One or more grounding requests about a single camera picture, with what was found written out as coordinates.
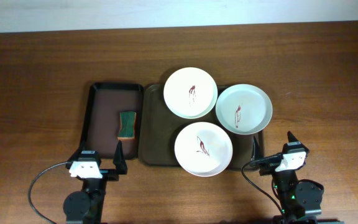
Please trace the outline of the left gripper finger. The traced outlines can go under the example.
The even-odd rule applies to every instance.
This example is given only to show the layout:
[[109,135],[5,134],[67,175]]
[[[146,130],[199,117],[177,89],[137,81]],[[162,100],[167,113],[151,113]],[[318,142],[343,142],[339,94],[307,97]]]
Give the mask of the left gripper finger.
[[124,158],[121,140],[118,140],[116,151],[114,153],[113,164],[116,167],[115,170],[117,174],[127,174],[128,168]]
[[81,152],[83,151],[83,149],[85,148],[86,146],[86,142],[85,141],[82,141],[80,143],[80,145],[78,146],[78,149],[69,157],[69,159],[67,160],[67,162],[73,162],[73,161],[77,161]]

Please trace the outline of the pale green plate stained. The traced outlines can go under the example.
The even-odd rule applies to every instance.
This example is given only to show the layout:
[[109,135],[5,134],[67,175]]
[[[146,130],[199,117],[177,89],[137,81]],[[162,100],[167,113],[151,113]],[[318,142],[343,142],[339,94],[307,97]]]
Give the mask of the pale green plate stained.
[[272,119],[273,106],[260,88],[237,84],[222,91],[216,102],[218,121],[228,131],[250,135],[263,130]]

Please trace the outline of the green and orange sponge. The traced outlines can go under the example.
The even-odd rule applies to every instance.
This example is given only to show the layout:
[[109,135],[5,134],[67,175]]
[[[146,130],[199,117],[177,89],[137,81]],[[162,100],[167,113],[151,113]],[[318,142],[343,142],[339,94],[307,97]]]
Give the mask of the green and orange sponge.
[[135,139],[135,123],[137,114],[135,111],[120,112],[120,126],[117,135],[118,140],[125,141]]

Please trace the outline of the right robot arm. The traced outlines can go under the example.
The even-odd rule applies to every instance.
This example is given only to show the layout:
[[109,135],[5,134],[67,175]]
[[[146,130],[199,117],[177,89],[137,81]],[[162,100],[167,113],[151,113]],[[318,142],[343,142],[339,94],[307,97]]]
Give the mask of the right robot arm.
[[281,212],[273,217],[274,223],[317,223],[324,187],[296,176],[296,171],[306,164],[310,150],[292,132],[287,132],[287,138],[282,152],[252,161],[250,166],[261,176],[272,176],[272,188]]

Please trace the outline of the white plate bottom stained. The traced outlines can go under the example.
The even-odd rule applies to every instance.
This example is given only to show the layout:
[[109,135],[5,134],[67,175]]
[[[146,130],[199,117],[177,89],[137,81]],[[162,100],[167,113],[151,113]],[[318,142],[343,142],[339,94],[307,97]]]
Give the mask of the white plate bottom stained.
[[192,123],[183,128],[174,143],[175,157],[187,172],[211,177],[224,171],[231,162],[233,145],[218,125]]

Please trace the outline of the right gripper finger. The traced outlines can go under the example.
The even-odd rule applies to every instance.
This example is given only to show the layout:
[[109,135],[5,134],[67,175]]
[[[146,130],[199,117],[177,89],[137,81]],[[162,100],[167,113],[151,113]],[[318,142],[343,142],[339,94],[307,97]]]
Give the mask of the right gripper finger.
[[300,145],[301,142],[295,137],[295,135],[291,132],[287,132],[288,145]]
[[262,158],[262,136],[257,135],[253,137],[252,141],[252,156],[251,161]]

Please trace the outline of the white plate stained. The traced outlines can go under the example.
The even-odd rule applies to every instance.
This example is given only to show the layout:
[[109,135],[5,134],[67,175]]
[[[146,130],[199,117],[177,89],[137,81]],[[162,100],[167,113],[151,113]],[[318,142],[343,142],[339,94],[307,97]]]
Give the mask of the white plate stained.
[[183,128],[174,143],[175,157],[187,172],[211,177],[224,171],[231,162],[233,145],[218,125],[192,123]]
[[196,119],[213,109],[218,98],[218,87],[208,72],[186,67],[168,77],[163,88],[163,98],[175,115]]

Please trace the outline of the white plate top stained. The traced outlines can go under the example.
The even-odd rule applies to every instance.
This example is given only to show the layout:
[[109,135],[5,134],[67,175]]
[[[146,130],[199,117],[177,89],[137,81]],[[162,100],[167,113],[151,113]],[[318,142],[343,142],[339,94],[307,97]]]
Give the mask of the white plate top stained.
[[175,115],[196,119],[213,109],[218,98],[218,87],[208,72],[186,67],[168,77],[163,88],[163,98]]

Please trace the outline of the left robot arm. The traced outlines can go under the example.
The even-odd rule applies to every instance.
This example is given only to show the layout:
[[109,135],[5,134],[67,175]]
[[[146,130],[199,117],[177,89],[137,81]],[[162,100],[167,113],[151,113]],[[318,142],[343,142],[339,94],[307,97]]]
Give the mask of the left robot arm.
[[87,150],[83,142],[68,159],[70,176],[82,181],[80,191],[71,193],[63,203],[67,223],[101,223],[106,186],[127,174],[127,164],[119,141],[114,153],[113,169],[101,169],[97,151]]

